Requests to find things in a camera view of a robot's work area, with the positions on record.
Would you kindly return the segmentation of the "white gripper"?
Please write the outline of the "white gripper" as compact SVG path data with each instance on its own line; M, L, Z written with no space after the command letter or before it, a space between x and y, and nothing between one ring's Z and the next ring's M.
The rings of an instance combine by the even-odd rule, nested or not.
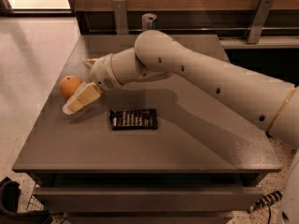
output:
M83 64L91 69L90 78L93 82L83 82L75 93L66 101L63 112L66 115L77 113L83 107L97 100L103 91L112 91L122 87L112 69L112 54L98 59L85 59Z

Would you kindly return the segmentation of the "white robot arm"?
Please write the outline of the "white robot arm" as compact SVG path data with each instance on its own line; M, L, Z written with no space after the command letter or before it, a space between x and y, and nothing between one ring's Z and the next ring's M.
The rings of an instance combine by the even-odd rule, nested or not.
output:
M298 224L299 89L295 85L187 49L157 30L140 34L131 49L84 61L91 81L64 77L59 84L67 115L104 91L172 73L214 97L271 136L296 148L278 211L277 224Z

